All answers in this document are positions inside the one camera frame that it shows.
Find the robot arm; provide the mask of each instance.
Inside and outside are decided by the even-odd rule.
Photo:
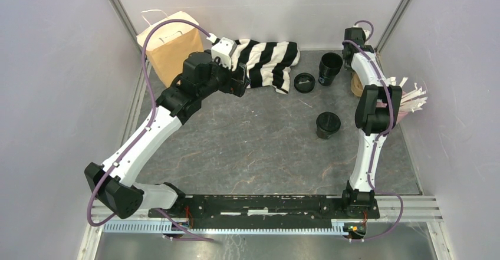
[[[160,145],[201,108],[203,99],[218,90],[243,96],[250,81],[245,65],[239,65],[232,71],[231,56],[235,48],[234,41],[222,38],[212,47],[210,54],[194,52],[189,55],[184,61],[182,73],[156,100],[155,118],[150,113],[128,141],[101,165],[90,163],[86,167],[85,176],[91,190],[106,171],[116,167],[105,179],[96,197],[118,217],[128,218],[138,209],[168,209],[175,203],[177,193],[173,188],[136,183],[137,175]],[[146,131],[145,134],[134,144],[133,141],[143,131]],[[117,158],[127,148],[130,148],[129,151],[117,163]]]
[[[365,43],[366,35],[362,28],[347,28],[344,40],[346,41],[343,42],[342,55],[346,66],[351,67],[357,73],[364,89],[354,116],[356,127],[359,129],[356,165],[347,188],[343,192],[343,199],[347,206],[370,208],[375,193],[369,184],[368,176],[370,174],[371,184],[374,185],[380,151],[386,140],[386,136],[380,133],[385,131],[390,123],[388,100],[381,82],[384,82],[389,89],[394,115],[392,127],[396,125],[402,89],[399,86],[390,85],[390,81],[382,74],[376,61],[375,50]],[[377,103],[384,103],[385,106],[377,105]]]

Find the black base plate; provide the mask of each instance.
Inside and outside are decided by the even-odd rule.
[[[369,219],[380,218],[377,200],[369,208],[344,208],[340,196],[331,195],[180,195],[166,212],[173,218],[185,218],[186,208],[193,228],[200,229],[331,228],[332,219],[363,219],[364,212]],[[252,210],[282,215],[256,215]],[[162,218],[154,209],[148,216]]]

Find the black cup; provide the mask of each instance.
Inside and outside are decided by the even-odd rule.
[[[323,86],[330,86],[342,68],[342,57],[334,52],[328,52],[321,57],[320,77],[318,82]]]
[[[316,135],[321,139],[328,139],[340,129],[340,118],[336,114],[326,111],[316,119]]]

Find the white wall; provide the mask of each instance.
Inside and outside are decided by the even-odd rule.
[[[376,44],[400,0],[121,0],[138,31],[140,12],[162,9],[190,13],[218,36],[258,41],[296,41],[302,49],[341,48],[344,29],[369,19],[379,29]],[[148,14],[154,22],[161,14]]]
[[[139,55],[108,0],[0,1],[0,259],[75,259]]]
[[[429,91],[402,127],[457,259],[500,252],[500,0],[412,0],[382,51],[384,73]]]

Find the brown paper bag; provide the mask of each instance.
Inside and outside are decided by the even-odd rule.
[[[159,11],[165,14],[159,9],[150,9],[141,12],[141,14],[151,11]],[[137,36],[137,42],[141,47],[149,32],[167,19],[185,19],[198,24],[189,14],[183,11],[176,12],[171,16],[165,14],[165,16],[166,18],[151,24],[142,15],[149,27]],[[203,45],[198,29],[189,24],[171,23],[162,26],[153,34],[147,44],[146,55],[160,80],[168,87],[173,79],[182,72],[182,65],[188,55],[192,52],[201,51],[203,51]]]

